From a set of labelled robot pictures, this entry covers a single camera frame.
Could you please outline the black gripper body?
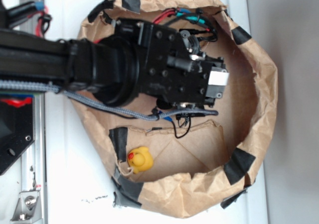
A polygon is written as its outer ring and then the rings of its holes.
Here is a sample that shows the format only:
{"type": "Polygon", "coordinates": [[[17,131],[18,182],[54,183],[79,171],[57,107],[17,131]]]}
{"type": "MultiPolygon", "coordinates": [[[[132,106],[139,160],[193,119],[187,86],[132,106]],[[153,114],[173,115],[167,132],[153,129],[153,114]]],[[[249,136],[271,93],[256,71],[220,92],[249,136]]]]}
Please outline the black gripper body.
{"type": "Polygon", "coordinates": [[[222,98],[229,77],[224,61],[191,54],[177,30],[121,18],[114,39],[126,55],[128,102],[146,94],[172,106],[212,106],[222,98]]]}

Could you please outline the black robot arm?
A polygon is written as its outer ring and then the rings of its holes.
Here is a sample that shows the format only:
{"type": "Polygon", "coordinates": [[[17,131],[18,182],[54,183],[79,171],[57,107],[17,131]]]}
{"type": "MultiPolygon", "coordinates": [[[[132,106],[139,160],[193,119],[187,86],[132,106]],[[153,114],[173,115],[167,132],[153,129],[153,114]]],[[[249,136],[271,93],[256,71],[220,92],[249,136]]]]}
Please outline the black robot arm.
{"type": "Polygon", "coordinates": [[[169,106],[211,106],[222,97],[229,73],[222,58],[211,58],[200,42],[217,32],[199,12],[166,9],[153,21],[106,16],[111,36],[49,41],[14,28],[38,14],[50,20],[41,1],[0,9],[0,78],[41,82],[59,91],[87,90],[110,107],[139,94],[169,106]]]}

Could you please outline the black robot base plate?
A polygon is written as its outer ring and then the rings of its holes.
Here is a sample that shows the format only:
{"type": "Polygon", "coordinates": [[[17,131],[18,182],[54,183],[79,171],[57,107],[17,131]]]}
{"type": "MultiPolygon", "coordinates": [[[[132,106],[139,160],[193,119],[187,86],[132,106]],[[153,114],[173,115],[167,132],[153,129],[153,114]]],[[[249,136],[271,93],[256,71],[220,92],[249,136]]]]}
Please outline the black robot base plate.
{"type": "Polygon", "coordinates": [[[33,98],[0,99],[0,174],[18,160],[34,141],[33,98]]]}

